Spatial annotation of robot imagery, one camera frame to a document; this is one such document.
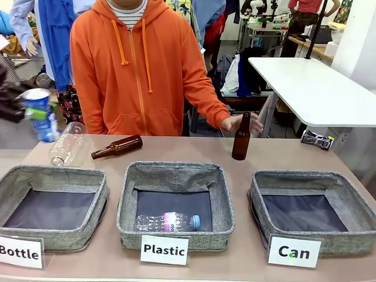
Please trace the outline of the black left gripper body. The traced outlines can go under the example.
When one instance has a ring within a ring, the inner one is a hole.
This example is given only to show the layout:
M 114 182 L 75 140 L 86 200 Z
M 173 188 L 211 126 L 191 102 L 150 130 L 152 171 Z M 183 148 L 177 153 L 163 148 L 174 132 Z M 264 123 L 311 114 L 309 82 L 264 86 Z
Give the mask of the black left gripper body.
M 7 70 L 1 66 L 1 119 L 20 123 L 25 117 L 22 88 L 6 81 Z

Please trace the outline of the person's left hand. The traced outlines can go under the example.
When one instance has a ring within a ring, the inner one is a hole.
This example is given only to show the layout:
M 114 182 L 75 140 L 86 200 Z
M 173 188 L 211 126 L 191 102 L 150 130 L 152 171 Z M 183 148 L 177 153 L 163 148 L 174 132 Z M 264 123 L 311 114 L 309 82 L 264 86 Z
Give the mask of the person's left hand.
M 230 116 L 223 120 L 221 128 L 226 132 L 236 132 L 240 127 L 242 118 L 243 115 Z M 259 117 L 255 113 L 250 115 L 249 131 L 259 133 L 263 132 L 263 125 L 260 123 L 258 118 Z

